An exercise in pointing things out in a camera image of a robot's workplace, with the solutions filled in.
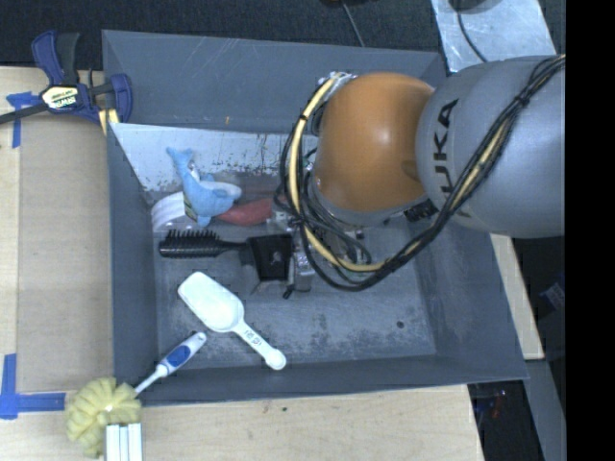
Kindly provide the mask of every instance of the blue plush toy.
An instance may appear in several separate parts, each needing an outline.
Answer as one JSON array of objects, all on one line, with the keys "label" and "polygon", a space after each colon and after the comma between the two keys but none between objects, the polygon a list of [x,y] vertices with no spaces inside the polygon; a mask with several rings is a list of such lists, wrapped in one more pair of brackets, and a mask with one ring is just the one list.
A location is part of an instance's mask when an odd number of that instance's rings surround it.
[{"label": "blue plush toy", "polygon": [[211,174],[201,179],[196,170],[190,169],[191,149],[178,151],[167,147],[166,153],[173,159],[175,169],[182,178],[185,213],[196,220],[199,226],[207,226],[211,217],[226,212],[241,196],[241,188],[238,186],[217,182]]}]

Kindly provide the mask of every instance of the handle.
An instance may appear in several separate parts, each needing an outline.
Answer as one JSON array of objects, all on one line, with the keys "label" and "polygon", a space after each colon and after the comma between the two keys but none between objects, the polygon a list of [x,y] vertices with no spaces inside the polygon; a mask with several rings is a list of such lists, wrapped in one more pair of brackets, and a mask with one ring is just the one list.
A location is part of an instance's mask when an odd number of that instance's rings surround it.
[{"label": "handle", "polygon": [[265,339],[250,328],[245,321],[240,321],[239,324],[233,328],[233,331],[237,333],[244,342],[250,345],[255,352],[260,354],[269,367],[275,371],[279,371],[285,367],[286,357],[284,354],[269,345]]},{"label": "handle", "polygon": [[192,356],[205,345],[208,337],[204,332],[199,331],[194,333],[189,338],[186,338],[180,345],[175,347],[160,363],[156,366],[153,374],[142,381],[136,388],[137,394],[141,393],[154,381],[161,377],[167,377],[182,367]]}]

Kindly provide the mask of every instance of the gray bin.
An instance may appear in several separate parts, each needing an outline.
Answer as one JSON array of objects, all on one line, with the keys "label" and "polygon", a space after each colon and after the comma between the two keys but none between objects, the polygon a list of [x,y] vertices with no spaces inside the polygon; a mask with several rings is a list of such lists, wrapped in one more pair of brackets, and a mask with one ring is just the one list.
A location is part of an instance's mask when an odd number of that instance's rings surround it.
[{"label": "gray bin", "polygon": [[[444,78],[440,58],[431,53],[116,32],[105,33],[104,41],[106,73],[127,73],[133,83],[131,122],[153,125],[152,131],[156,125],[177,127],[174,138],[186,126],[206,135],[208,129],[286,135],[317,79],[333,70],[399,71],[433,86]],[[241,53],[252,56],[254,47],[266,47],[268,53],[258,62],[242,58]],[[216,67],[205,73],[213,61]],[[160,103],[169,84],[176,93]],[[141,138],[144,150],[163,155],[146,134]],[[142,393],[145,404],[527,377],[487,234],[449,225],[418,257],[369,291],[338,292],[316,281],[310,292],[284,300],[277,283],[255,291],[254,275],[234,253],[209,260],[161,258],[150,209],[167,192],[139,180],[133,154],[127,155],[116,132],[109,132],[114,373],[136,384],[191,331],[208,335],[183,369]],[[265,230],[217,221],[210,228],[237,240]],[[368,231],[368,243],[389,255],[420,229],[392,220]],[[208,331],[199,322],[177,295],[179,284],[194,271],[215,277],[242,299],[246,321],[286,354],[285,369],[269,369],[238,337]]]}]

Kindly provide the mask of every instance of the plastic scoop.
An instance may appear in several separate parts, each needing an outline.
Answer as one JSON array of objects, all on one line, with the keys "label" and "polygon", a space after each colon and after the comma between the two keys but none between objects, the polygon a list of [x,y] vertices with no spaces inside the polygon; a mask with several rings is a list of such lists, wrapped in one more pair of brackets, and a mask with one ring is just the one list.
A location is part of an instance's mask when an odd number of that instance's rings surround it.
[{"label": "plastic scoop", "polygon": [[246,324],[243,303],[230,290],[207,275],[195,272],[180,285],[178,293],[209,329],[219,333],[235,332],[264,358],[269,367],[276,371],[284,368],[284,354],[271,347]]}]

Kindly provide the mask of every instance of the orange object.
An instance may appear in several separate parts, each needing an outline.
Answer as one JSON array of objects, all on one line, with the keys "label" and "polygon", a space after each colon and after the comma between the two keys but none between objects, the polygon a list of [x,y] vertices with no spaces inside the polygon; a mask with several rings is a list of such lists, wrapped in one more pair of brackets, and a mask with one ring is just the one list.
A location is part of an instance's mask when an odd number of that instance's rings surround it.
[{"label": "orange object", "polygon": [[271,217],[272,202],[270,198],[263,198],[242,205],[233,205],[224,213],[216,216],[216,219],[244,227],[262,224]]}]

